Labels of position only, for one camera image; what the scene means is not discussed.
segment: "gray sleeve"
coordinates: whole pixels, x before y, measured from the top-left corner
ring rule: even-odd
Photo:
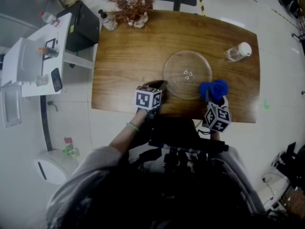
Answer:
[[[66,212],[79,194],[89,192],[93,182],[102,180],[108,174],[107,168],[117,166],[121,157],[113,147],[101,147],[88,154],[51,197],[47,207],[48,221],[54,221]]]

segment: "black device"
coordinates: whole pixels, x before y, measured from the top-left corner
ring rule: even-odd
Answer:
[[[78,1],[71,7],[61,11],[57,17],[67,13],[72,14],[66,49],[72,52],[92,47],[99,42],[100,21],[99,18],[82,2]]]
[[[60,89],[62,89],[61,75],[59,74],[58,68],[51,72],[51,77],[53,81],[54,91],[58,92]]]

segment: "smartphone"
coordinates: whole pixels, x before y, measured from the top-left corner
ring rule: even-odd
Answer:
[[[58,92],[60,89],[62,89],[61,75],[59,74],[58,68],[51,72],[51,77],[53,81],[54,91]]]

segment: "black box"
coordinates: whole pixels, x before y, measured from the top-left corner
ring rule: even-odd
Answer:
[[[67,13],[72,14],[66,42],[67,50],[78,52],[99,42],[99,18],[82,1],[58,13],[57,18]]]

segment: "green sticker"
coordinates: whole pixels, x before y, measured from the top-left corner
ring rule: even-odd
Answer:
[[[267,99],[265,99],[264,101],[264,109],[270,109],[270,106],[267,105]]]

